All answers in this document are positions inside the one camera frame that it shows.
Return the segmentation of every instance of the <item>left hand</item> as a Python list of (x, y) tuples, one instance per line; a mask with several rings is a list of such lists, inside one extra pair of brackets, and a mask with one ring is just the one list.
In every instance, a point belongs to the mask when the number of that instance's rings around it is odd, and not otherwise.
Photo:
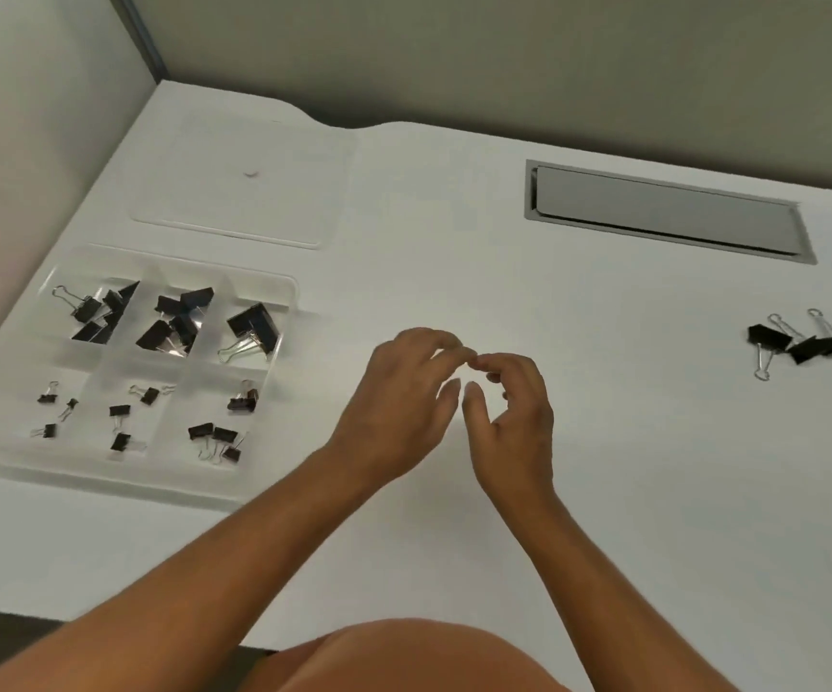
[(476, 356), (429, 327), (378, 345), (327, 446), (380, 485), (404, 475), (442, 441), (461, 388), (460, 379), (445, 380)]

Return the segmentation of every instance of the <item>gray partition wall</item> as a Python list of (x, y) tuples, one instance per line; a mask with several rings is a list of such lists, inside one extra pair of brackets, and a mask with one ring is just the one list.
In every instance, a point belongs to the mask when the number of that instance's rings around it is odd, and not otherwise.
[(832, 0), (133, 0), (173, 79), (832, 187)]

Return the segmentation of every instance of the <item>clear plastic organizer tray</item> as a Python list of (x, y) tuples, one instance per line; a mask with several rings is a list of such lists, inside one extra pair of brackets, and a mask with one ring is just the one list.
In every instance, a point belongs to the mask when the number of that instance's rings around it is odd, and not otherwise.
[[(110, 291), (134, 282), (139, 284), (133, 295), (127, 289), (106, 342), (73, 339), (85, 325), (75, 317), (78, 299), (106, 300)], [(53, 295), (57, 287), (62, 298)], [(156, 311), (160, 296), (178, 301), (182, 293), (208, 287), (213, 299), (190, 313), (197, 329), (191, 346), (175, 334), (157, 349), (138, 346), (157, 320), (170, 320)], [(265, 381), (297, 298), (290, 277), (98, 245), (71, 251), (11, 335), (22, 343), (0, 344), (0, 449), (6, 450), (0, 451), (0, 466), (245, 500), (247, 464), (260, 439), (251, 430), (265, 412)], [(258, 302), (278, 333), (271, 351), (243, 337), (241, 353), (231, 359), (218, 354), (240, 340), (227, 320)], [(110, 307), (100, 305), (93, 320), (104, 324), (106, 313)], [(133, 386), (159, 393), (147, 405)], [(258, 392), (254, 412), (227, 409), (231, 398), (249, 388)], [(57, 396), (53, 403), (39, 402), (49, 394)], [(71, 399), (78, 401), (72, 409)], [(110, 408), (122, 405), (131, 406), (120, 429), (130, 440), (117, 451), (111, 448), (118, 433)], [(189, 428), (208, 422), (235, 431), (237, 439), (192, 440)], [(40, 436), (48, 425), (56, 425), (56, 436)], [(236, 444), (238, 460), (224, 458), (223, 450)]]

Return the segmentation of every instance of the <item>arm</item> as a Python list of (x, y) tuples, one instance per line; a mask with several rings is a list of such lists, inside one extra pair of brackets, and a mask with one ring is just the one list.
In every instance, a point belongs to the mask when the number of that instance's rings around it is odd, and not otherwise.
[[(434, 352), (443, 351), (433, 357)], [(202, 688), (342, 522), (442, 440), (474, 357), (450, 333), (376, 348), (327, 445), (131, 587), (0, 667), (0, 692)]]
[(490, 422), (469, 383), (464, 417), (484, 491), (530, 557), (597, 692), (735, 689), (633, 588), (553, 490), (553, 411), (532, 360), (483, 354), (471, 366), (502, 383), (508, 409)]

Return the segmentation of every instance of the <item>desk surface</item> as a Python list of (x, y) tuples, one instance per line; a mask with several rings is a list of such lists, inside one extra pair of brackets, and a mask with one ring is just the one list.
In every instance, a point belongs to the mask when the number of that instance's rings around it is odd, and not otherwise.
[[(322, 250), (133, 222), (156, 157), (202, 111), (311, 123), (275, 100), (164, 83), (0, 338), (80, 243), (295, 277), (301, 312), (272, 379), (260, 489), (328, 437), (372, 347), (404, 327), (533, 356), (557, 416), (558, 490), (609, 556), (737, 685), (832, 688), (832, 360), (777, 359), (760, 383), (743, 339), (768, 313), (809, 325), (815, 306), (832, 320), (832, 192), (386, 124), (357, 131), (346, 205)], [(797, 201), (819, 264), (525, 220), (527, 159)], [(220, 518), (0, 479), (0, 611), (75, 617)], [(381, 617), (489, 629), (590, 689), (472, 478), (460, 419), (330, 538), (246, 643), (279, 648)]]

